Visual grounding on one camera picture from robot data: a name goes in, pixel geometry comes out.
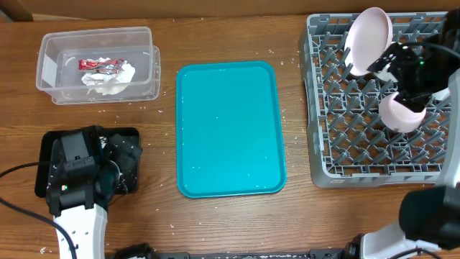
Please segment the white napkin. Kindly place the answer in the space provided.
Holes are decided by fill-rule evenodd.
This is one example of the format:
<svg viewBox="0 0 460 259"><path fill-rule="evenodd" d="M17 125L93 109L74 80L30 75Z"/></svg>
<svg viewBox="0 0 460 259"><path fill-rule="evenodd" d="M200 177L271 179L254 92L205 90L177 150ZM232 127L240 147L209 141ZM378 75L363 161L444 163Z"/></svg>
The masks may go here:
<svg viewBox="0 0 460 259"><path fill-rule="evenodd" d="M111 58L98 58L97 61L111 60ZM130 83L136 72L130 63L126 63L122 66L118 73L105 74L97 73L95 71L83 71L84 75L81 81L84 85L89 86L88 94L95 91L98 94L105 95L116 95L121 93L127 86L106 86L106 84L125 84Z"/></svg>

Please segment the small pink plate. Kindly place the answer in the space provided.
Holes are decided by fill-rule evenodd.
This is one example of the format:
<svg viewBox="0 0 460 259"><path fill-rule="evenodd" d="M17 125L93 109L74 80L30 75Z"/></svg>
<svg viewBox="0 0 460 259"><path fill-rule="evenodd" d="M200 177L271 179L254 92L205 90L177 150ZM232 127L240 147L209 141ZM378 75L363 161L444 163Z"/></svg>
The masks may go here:
<svg viewBox="0 0 460 259"><path fill-rule="evenodd" d="M421 125L426 115L426 108L413 112L395 100L398 92L383 98L379 104L379 116L384 125L392 131L408 133Z"/></svg>

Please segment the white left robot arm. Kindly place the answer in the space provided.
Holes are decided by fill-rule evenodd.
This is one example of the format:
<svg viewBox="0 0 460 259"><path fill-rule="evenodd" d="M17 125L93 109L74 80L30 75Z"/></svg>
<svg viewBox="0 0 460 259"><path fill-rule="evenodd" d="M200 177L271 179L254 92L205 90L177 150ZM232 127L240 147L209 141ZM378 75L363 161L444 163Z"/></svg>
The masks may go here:
<svg viewBox="0 0 460 259"><path fill-rule="evenodd" d="M133 127L47 132L35 162L34 192L45 199L51 217L6 200L1 204L53 226L61 258L104 258L109 206L115 196L137 190L142 152Z"/></svg>

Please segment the red snack wrapper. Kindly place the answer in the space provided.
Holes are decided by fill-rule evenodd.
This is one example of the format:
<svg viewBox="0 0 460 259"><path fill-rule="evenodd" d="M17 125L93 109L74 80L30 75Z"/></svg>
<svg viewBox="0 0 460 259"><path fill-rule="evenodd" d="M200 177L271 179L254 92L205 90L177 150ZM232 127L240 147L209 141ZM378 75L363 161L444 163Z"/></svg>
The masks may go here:
<svg viewBox="0 0 460 259"><path fill-rule="evenodd" d="M126 63L125 60L79 60L78 69L80 71L95 71L97 73L113 74L118 73L122 66Z"/></svg>

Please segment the pale green bowl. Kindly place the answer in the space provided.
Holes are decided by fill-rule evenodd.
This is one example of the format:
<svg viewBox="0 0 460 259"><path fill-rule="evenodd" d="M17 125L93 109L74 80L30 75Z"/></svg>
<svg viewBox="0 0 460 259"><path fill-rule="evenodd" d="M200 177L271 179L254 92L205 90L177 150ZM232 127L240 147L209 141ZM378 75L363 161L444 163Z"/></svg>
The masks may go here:
<svg viewBox="0 0 460 259"><path fill-rule="evenodd" d="M381 81L385 81L385 82L392 81L394 83L397 83L398 80L389 71L390 65L391 65L391 60L389 60L388 58L380 58L375 63L373 74Z"/></svg>

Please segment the large white plate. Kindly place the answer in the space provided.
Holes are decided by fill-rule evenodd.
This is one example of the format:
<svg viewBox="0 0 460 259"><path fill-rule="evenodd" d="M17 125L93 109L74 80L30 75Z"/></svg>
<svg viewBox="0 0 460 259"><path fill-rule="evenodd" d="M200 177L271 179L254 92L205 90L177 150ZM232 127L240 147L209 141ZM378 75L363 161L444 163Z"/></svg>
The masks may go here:
<svg viewBox="0 0 460 259"><path fill-rule="evenodd" d="M345 65L352 65L353 76L367 74L373 64L392 42L392 22L379 7L364 10L351 25L344 48L349 48Z"/></svg>

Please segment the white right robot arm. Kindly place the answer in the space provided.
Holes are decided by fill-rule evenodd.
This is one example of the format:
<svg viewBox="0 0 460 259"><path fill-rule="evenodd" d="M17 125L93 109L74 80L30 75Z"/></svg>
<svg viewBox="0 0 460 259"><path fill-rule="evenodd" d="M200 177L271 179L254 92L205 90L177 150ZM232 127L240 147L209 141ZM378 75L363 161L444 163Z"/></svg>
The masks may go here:
<svg viewBox="0 0 460 259"><path fill-rule="evenodd" d="M459 247L459 9L445 13L441 31L422 40L391 41L389 15L363 11L346 39L346 65L355 76L373 73L397 90L378 106L381 122L409 133L428 121L431 105L448 107L448 138L440 170L428 188L408 192L398 218L376 232L356 236L342 258L411 258Z"/></svg>

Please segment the white cup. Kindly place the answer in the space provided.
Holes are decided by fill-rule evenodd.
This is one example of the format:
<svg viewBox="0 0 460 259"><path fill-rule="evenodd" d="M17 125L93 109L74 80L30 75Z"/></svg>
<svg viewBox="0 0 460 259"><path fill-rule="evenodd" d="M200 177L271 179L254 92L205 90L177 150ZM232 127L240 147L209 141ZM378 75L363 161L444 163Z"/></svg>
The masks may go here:
<svg viewBox="0 0 460 259"><path fill-rule="evenodd" d="M441 91L438 91L436 93L433 94L433 98L436 100L436 101L443 101L445 99L447 99L448 97L450 97L451 93L450 93L450 90L449 88L445 88Z"/></svg>

